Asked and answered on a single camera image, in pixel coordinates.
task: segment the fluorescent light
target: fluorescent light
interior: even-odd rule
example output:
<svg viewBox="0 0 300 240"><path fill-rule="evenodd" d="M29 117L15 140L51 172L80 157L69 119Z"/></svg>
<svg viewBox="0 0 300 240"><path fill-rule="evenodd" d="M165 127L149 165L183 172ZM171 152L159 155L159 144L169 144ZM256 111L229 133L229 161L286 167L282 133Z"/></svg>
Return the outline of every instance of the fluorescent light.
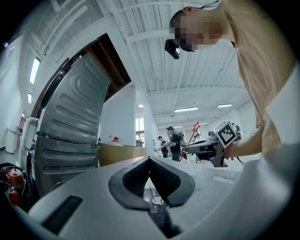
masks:
<svg viewBox="0 0 300 240"><path fill-rule="evenodd" d="M177 109L174 111L174 113L180 113L180 112L186 112L186 111L194 111L198 110L199 107L190 107L190 108L184 108L184 109Z"/></svg>
<svg viewBox="0 0 300 240"><path fill-rule="evenodd" d="M224 104L224 105L219 105L218 107L230 107L232 104Z"/></svg>
<svg viewBox="0 0 300 240"><path fill-rule="evenodd" d="M31 69L31 74L30 74L30 82L32 84L34 84L34 82L36 80L36 75L37 75L39 64L40 64L40 60L35 58L34 61L33 61L33 64L32 64L32 69Z"/></svg>
<svg viewBox="0 0 300 240"><path fill-rule="evenodd" d="M32 95L30 93L28 93L28 102L31 104L31 97Z"/></svg>

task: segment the white column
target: white column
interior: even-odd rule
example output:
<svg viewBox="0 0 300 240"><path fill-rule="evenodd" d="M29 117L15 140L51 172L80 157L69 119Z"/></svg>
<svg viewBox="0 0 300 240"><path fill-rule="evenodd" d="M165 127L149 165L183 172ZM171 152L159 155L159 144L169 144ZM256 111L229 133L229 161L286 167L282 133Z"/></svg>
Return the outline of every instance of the white column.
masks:
<svg viewBox="0 0 300 240"><path fill-rule="evenodd" d="M145 131L145 147L146 147L146 156L154 155L153 148L153 131L152 131L152 112L149 106L149 103L144 104L144 131Z"/></svg>

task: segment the white ceiling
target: white ceiling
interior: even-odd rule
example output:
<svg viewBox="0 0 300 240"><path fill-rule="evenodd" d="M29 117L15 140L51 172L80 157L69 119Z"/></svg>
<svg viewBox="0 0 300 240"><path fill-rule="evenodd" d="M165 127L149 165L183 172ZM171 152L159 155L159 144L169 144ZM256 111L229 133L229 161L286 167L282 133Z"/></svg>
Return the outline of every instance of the white ceiling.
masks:
<svg viewBox="0 0 300 240"><path fill-rule="evenodd" d="M172 15L183 7L208 2L211 1L49 0L40 6L43 16L32 27L38 40L31 47L41 55L49 53L59 59L78 34L99 19L113 15L120 31L126 32L125 41L136 60L135 68L157 127L212 121L248 99L231 43L220 41L194 53L182 51L179 60L164 50ZM226 103L233 106L217 108ZM199 110L174 113L175 109L193 106Z"/></svg>

